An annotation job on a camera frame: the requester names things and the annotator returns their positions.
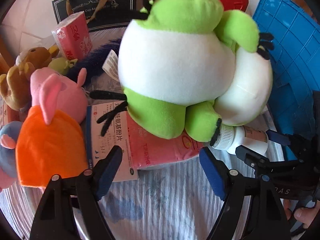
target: blue fuzzy plush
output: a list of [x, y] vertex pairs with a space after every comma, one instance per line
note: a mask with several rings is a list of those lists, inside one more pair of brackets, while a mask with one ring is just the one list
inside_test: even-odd
[[15, 144], [21, 126], [22, 122], [13, 121], [0, 130], [0, 192], [3, 188], [10, 187], [17, 179]]
[[85, 68], [87, 70], [87, 77], [83, 86], [89, 85], [92, 77], [100, 76], [103, 73], [102, 65], [109, 52], [113, 50], [117, 55], [119, 55], [120, 43], [121, 39], [112, 40], [90, 52], [87, 57], [78, 61], [74, 67], [70, 68], [66, 76], [72, 81], [77, 82], [80, 70]]

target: orange plush toy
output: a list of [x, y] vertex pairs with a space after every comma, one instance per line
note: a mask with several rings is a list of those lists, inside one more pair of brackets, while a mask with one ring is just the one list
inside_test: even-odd
[[32, 74], [32, 107], [16, 146], [17, 173], [22, 186], [46, 187], [54, 174], [74, 177], [88, 168], [79, 125], [88, 105], [81, 87], [85, 77], [84, 68], [77, 83], [48, 67]]

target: white plush belly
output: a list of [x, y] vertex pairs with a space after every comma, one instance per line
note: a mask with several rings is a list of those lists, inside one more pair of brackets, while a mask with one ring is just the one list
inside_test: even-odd
[[213, 100], [234, 72], [234, 54], [214, 33], [147, 30], [132, 21], [122, 38], [121, 85], [146, 97], [184, 106]]

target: green plush toy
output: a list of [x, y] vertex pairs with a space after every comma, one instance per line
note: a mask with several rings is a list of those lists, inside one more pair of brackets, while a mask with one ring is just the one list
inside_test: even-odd
[[67, 75], [69, 69], [72, 68], [77, 61], [78, 59], [67, 60], [66, 58], [58, 57], [53, 59], [49, 63], [48, 67], [65, 76]]
[[201, 142], [214, 142], [221, 122], [252, 121], [271, 92], [272, 35], [260, 35], [242, 11], [224, 11], [220, 0], [149, 5], [142, 10], [147, 19], [132, 20], [121, 41], [118, 74], [126, 102], [114, 112], [127, 106], [135, 122], [158, 137], [175, 138], [185, 129]]

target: brown plush toy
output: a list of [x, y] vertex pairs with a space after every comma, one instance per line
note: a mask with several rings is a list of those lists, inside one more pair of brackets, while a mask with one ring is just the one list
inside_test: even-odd
[[52, 46], [22, 52], [7, 74], [0, 75], [0, 94], [13, 110], [23, 109], [31, 101], [30, 76], [38, 68], [47, 67], [59, 50]]

